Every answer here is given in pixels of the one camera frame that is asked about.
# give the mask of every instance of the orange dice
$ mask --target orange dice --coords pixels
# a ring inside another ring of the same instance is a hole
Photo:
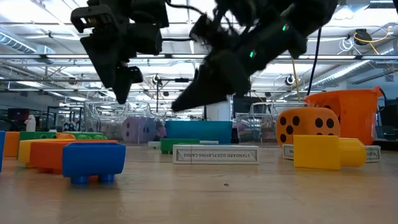
[[[293,135],[334,135],[340,137],[336,114],[327,108],[295,108],[283,111],[277,120],[278,144],[293,144]]]

